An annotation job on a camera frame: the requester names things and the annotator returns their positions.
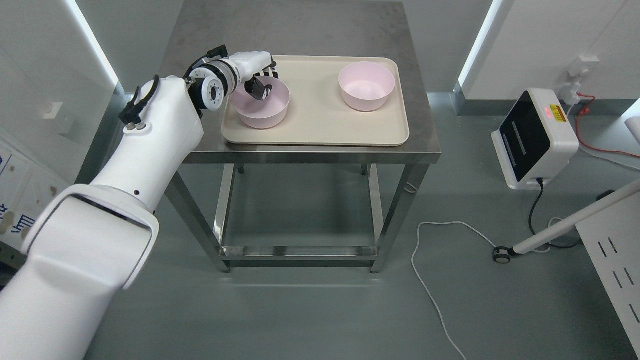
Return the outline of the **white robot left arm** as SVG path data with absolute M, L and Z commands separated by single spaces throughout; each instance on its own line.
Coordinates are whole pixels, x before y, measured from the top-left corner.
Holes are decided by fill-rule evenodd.
M 116 294 L 144 268 L 159 233 L 154 211 L 201 143 L 202 110 L 216 111 L 248 73 L 225 45 L 185 75 L 138 87 L 119 113 L 123 137 L 89 184 L 62 191 L 23 242 L 25 264 L 1 291 L 3 360 L 81 360 Z

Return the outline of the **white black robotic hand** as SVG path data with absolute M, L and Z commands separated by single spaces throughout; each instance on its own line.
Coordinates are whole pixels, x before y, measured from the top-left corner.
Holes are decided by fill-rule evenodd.
M 254 100 L 266 100 L 273 86 L 264 85 L 256 77 L 263 71 L 277 71 L 278 63 L 274 57 L 266 51 L 247 51 L 231 55 L 228 61 L 237 73 L 238 85 L 243 86 L 245 92 Z

